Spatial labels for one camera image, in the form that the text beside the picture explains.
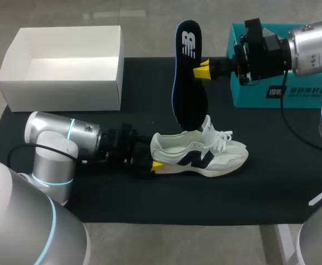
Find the black insole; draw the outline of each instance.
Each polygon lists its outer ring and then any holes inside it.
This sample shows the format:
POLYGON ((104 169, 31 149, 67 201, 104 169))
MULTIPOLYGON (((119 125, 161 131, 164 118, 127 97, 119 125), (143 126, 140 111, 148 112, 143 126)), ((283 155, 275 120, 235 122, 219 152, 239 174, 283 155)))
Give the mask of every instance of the black insole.
POLYGON ((176 32, 176 73, 172 92, 173 112, 185 131, 197 130, 204 122, 208 109, 207 95, 193 69, 200 66, 201 29, 192 20, 182 22, 176 32))

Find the white sneaker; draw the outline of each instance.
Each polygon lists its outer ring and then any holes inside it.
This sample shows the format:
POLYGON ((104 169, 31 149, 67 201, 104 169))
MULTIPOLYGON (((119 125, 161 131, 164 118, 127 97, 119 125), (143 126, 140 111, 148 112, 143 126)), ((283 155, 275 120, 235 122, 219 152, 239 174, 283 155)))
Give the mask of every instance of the white sneaker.
POLYGON ((184 131, 177 135, 156 133, 151 141, 151 155, 164 168, 158 174, 195 171, 206 177, 227 174, 248 158, 246 146, 232 141, 232 131, 216 131, 207 115, 203 131, 184 131))

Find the white box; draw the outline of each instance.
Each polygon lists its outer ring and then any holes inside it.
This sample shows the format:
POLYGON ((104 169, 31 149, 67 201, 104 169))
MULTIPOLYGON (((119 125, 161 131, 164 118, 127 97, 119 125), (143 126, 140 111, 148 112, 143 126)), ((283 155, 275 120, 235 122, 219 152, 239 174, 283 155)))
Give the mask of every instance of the white box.
POLYGON ((0 88, 13 112, 120 110, 123 70, 120 26, 23 28, 0 88))

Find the black cloth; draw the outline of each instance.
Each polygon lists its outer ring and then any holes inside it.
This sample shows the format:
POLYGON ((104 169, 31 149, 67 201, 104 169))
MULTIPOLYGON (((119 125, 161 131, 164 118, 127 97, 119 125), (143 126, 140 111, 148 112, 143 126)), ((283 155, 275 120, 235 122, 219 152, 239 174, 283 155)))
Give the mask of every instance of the black cloth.
MULTIPOLYGON (((120 112, 57 113, 118 128, 131 123, 142 135, 181 132, 171 107, 175 60, 126 58, 120 112)), ((302 223, 319 205, 308 201, 322 192, 322 152, 300 142, 285 127, 278 109, 237 109, 226 78, 206 82, 209 115, 217 130, 232 130, 247 145, 249 158, 237 171, 218 178, 196 174, 133 178, 107 168, 79 169, 67 204, 83 222, 182 225, 258 225, 302 223)), ((301 135, 322 145, 319 110, 286 109, 301 135)), ((24 142, 29 113, 11 113, 0 121, 0 162, 24 142)), ((30 173, 34 150, 18 150, 16 172, 30 173)))

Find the new balance logo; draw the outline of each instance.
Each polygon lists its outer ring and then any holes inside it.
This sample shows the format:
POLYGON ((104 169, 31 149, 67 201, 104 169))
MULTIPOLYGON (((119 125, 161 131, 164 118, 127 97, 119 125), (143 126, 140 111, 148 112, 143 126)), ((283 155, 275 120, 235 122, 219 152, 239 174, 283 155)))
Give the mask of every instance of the new balance logo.
POLYGON ((207 168, 213 158, 214 155, 211 153, 211 151, 208 151, 203 159, 201 159, 201 151, 190 151, 177 164, 180 166, 185 166, 191 163, 192 167, 204 169, 207 168))
POLYGON ((193 57, 195 59, 195 36, 193 33, 186 31, 182 32, 182 43, 183 43, 183 49, 182 52, 184 55, 188 55, 190 57, 193 57))

